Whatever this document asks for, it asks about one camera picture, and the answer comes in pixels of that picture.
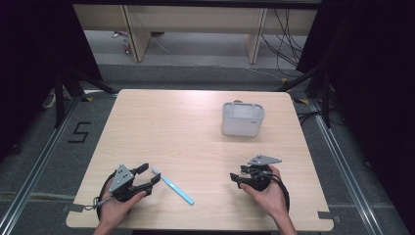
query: wearable gripper device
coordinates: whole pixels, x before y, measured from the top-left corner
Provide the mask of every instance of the wearable gripper device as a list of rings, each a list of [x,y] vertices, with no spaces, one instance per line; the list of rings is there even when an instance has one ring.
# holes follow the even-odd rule
[[[249,175],[250,177],[241,177],[238,174],[230,173],[231,180],[238,184],[238,188],[241,188],[241,183],[245,183],[253,187],[256,191],[265,190],[269,183],[276,182],[283,191],[286,201],[287,211],[290,210],[290,195],[283,181],[277,175],[272,174],[269,164],[278,164],[281,160],[266,157],[264,155],[258,155],[255,158],[248,161],[247,165],[241,165],[241,174]]]
[[[146,197],[152,195],[153,186],[157,184],[161,179],[161,173],[154,176],[150,182],[133,186],[132,183],[135,178],[135,174],[141,174],[149,168],[149,164],[142,164],[137,168],[129,170],[125,167],[124,164],[121,164],[114,173],[110,174],[104,186],[101,190],[100,196],[98,197],[98,202],[103,200],[103,195],[107,187],[108,182],[113,178],[113,182],[110,185],[109,192],[113,193],[113,197],[120,202],[126,202],[130,200],[134,195],[146,191]],[[98,218],[100,217],[101,210],[100,207],[97,208]]]

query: toothbrush handle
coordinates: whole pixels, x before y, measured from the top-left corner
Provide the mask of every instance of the toothbrush handle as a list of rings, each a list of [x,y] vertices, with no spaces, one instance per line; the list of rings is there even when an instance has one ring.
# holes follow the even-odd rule
[[[191,199],[185,192],[183,192],[179,187],[177,187],[175,184],[173,184],[173,182],[171,182],[169,179],[167,179],[164,176],[162,176],[161,179],[168,186],[170,186],[170,188],[173,189],[178,195],[180,195],[184,200],[186,200],[187,203],[189,203],[190,205],[195,204],[195,201],[193,201],[193,199]]]

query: desk leg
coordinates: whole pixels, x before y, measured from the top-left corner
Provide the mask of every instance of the desk leg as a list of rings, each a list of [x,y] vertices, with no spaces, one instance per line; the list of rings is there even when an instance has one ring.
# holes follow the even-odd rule
[[[134,14],[133,8],[129,6],[120,6],[121,11],[125,14],[128,32],[128,42],[130,44],[130,51],[135,62],[143,61],[144,54],[147,49],[147,45],[150,41],[150,32],[141,25],[140,19],[137,18],[137,14]]]
[[[254,65],[256,63],[256,58],[258,55],[259,44],[260,44],[260,36],[262,35],[262,29],[265,25],[265,18],[266,18],[267,9],[260,9],[258,13],[258,18],[256,22],[256,29],[255,34],[247,34],[245,35],[245,43],[247,45],[248,50],[248,58],[250,60],[250,64]]]

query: wooden tabletop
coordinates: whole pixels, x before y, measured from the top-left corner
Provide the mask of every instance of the wooden tabletop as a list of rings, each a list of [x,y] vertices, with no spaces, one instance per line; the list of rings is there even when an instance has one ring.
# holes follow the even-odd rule
[[[256,137],[221,133],[222,105],[257,103],[265,118]],[[201,90],[122,90],[85,173],[75,204],[91,205],[120,164],[150,169],[134,185],[148,182],[156,167],[186,192],[190,206],[163,181],[137,204],[121,228],[167,230],[276,230],[273,220],[230,180],[257,154],[282,159],[275,164],[291,198],[298,231],[329,231],[333,220],[309,154],[292,100],[286,93]],[[95,211],[69,213],[70,227],[96,227]]]

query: gray carpet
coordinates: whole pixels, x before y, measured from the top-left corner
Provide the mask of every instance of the gray carpet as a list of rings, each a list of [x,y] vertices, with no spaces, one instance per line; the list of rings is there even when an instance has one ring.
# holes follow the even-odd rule
[[[116,89],[209,89],[209,90],[254,90],[272,91],[283,85],[279,79],[245,69],[218,67],[137,67],[100,66],[106,84]],[[278,70],[258,70],[272,73],[288,80],[293,76],[281,74]],[[284,70],[286,74],[299,75],[297,71]],[[85,89],[96,89],[82,82]],[[306,87],[301,84],[292,89],[294,99],[304,98]],[[80,102],[69,120],[69,125],[59,141],[52,158],[36,185],[32,197],[26,204],[12,234],[92,234],[92,229],[72,229],[66,226],[69,205],[80,185],[89,161],[99,140],[115,98],[106,94],[96,95],[91,102]],[[295,104],[297,112],[308,113],[310,106]],[[0,212],[10,205],[14,193],[19,191],[25,177],[49,138],[55,124],[55,110],[40,113],[32,128],[20,142],[22,152],[11,154],[0,164]],[[347,126],[342,123],[341,113],[331,113],[332,130],[342,146],[347,162],[373,207],[385,234],[408,234],[388,196],[376,179],[372,170],[364,166],[358,145]],[[82,136],[73,131],[89,132],[83,143],[70,143]],[[314,117],[306,120],[302,130],[313,158],[317,174],[333,216],[335,228],[324,234],[367,234],[366,227],[346,188],[344,180],[333,160],[323,135]],[[131,234],[131,231],[118,230],[115,234]]]

